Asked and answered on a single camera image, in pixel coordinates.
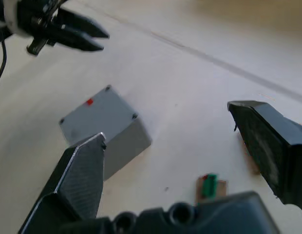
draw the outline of gray plastic box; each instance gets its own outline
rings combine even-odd
[[[137,112],[111,86],[62,118],[59,125],[70,145],[104,133],[107,145],[104,180],[151,145]]]

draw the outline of green terminal block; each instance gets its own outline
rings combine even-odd
[[[217,191],[217,175],[207,174],[202,186],[202,197],[215,198]]]

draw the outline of cable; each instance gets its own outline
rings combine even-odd
[[[5,69],[6,66],[6,62],[7,62],[7,52],[6,52],[6,45],[5,45],[5,39],[3,36],[3,32],[0,30],[0,36],[1,36],[1,47],[3,48],[3,62],[1,63],[0,66],[0,77],[3,74],[3,71]]]

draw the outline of black cable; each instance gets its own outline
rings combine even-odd
[[[1,66],[0,66],[0,77],[1,77],[1,75],[3,74],[3,71],[5,69],[5,66],[6,66],[6,62],[7,62],[5,39],[4,39],[4,35],[1,30],[0,30],[0,37],[1,37],[1,46],[3,48],[3,62],[1,63]]]

